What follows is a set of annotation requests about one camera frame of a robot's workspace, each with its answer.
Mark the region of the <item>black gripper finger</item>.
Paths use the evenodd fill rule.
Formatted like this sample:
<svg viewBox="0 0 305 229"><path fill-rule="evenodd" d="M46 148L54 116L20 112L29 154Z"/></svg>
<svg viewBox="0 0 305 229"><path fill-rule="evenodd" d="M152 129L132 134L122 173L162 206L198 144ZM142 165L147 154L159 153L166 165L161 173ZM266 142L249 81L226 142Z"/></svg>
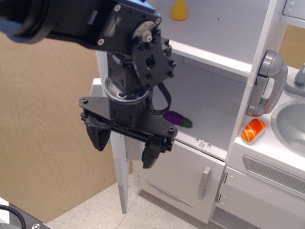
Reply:
<svg viewBox="0 0 305 229"><path fill-rule="evenodd" d="M98 151L103 151L110 139L110 126L99 122L95 117L88 117L85 121L87 134Z"/></svg>
<svg viewBox="0 0 305 229"><path fill-rule="evenodd" d="M142 153L143 168L152 168L161 152L161 143L158 141L151 141L146 143Z"/></svg>

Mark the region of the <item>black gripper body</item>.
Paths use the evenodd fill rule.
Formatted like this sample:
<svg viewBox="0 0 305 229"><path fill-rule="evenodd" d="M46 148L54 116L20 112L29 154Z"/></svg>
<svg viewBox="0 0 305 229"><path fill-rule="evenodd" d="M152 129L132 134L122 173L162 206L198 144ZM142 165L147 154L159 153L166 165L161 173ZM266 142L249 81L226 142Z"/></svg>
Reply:
<svg viewBox="0 0 305 229"><path fill-rule="evenodd" d="M107 123L111 132L149 143L161 143L161 152L171 151L173 139L178 130L161 115L150 112L145 103L116 103L109 98L82 97L79 106L83 108L81 120L95 117L99 122Z"/></svg>

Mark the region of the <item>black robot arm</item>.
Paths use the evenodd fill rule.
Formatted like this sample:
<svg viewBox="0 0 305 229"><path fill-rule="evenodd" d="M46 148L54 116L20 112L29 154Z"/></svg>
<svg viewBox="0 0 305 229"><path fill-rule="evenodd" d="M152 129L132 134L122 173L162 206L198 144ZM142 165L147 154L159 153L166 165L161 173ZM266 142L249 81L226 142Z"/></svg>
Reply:
<svg viewBox="0 0 305 229"><path fill-rule="evenodd" d="M143 0L3 0L0 30L14 42L44 38L104 51L108 74L106 97L83 97L81 118L96 149L102 151L111 132L142 141L144 168L170 151L177 129L156 110L155 86L167 103L164 81L174 76L169 40L162 36L160 14Z"/></svg>

